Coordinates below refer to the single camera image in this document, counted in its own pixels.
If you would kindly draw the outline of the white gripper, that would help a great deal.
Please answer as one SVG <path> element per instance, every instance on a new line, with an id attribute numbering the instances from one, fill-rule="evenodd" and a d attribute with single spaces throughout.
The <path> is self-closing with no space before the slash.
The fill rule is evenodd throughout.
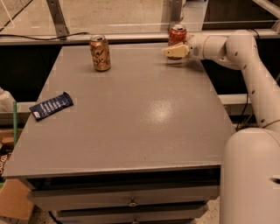
<path id="1" fill-rule="evenodd" d="M 163 49 L 163 54 L 170 58 L 183 58 L 189 56 L 192 59 L 203 60 L 203 48 L 206 37 L 203 35 L 187 34 L 186 45 L 172 45 Z"/>

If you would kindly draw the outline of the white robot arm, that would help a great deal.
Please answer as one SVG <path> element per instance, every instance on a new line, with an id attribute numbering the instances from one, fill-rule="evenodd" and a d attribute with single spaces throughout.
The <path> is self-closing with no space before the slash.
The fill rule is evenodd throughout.
<path id="1" fill-rule="evenodd" d="M 241 72 L 255 126 L 238 130 L 225 145 L 220 224 L 280 224 L 280 87 L 259 56 L 254 34 L 192 35 L 163 54 L 211 60 Z"/>

